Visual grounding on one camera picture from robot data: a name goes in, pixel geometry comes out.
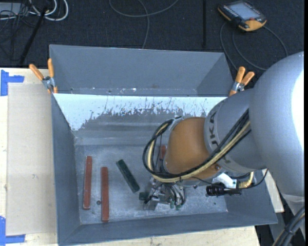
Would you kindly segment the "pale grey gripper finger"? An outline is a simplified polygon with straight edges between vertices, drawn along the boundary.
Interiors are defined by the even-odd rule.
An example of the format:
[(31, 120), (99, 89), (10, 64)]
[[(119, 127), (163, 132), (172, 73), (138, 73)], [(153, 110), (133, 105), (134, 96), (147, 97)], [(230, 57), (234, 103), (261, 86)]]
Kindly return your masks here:
[(158, 205), (158, 201), (150, 200), (143, 203), (143, 210), (154, 211)]

